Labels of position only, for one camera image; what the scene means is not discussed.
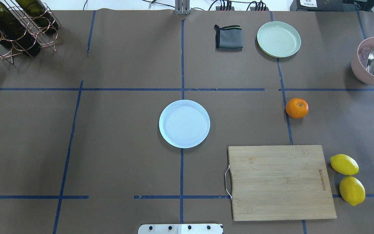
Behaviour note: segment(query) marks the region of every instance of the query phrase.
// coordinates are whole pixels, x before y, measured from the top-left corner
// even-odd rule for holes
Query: cutting board
[[[234,221],[336,219],[321,145],[229,146]]]

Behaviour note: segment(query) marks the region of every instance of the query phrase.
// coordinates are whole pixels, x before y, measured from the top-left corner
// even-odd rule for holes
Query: metal handle
[[[226,189],[227,194],[229,194],[230,200],[233,201],[232,195],[230,195],[229,191],[227,191],[227,180],[226,180],[226,174],[230,170],[230,164],[227,165],[226,172],[224,172],[224,188]]]

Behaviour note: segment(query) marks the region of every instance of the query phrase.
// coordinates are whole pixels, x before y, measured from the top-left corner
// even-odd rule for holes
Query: light green plate
[[[275,58],[291,56],[297,53],[301,46],[301,37],[297,30],[280,21],[262,25],[256,38],[262,51]]]

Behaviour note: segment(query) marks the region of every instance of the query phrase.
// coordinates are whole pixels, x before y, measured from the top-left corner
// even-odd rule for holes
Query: green stripe
[[[239,28],[239,29],[242,29],[242,28],[240,28],[240,27],[231,27],[231,28]],[[231,28],[223,28],[222,30],[224,30],[224,29],[231,29]]]

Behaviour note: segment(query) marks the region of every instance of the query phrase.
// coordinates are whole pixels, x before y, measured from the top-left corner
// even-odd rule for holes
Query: metal plate
[[[219,224],[167,224],[141,225],[138,234],[177,233],[177,234],[223,234],[223,225]]]

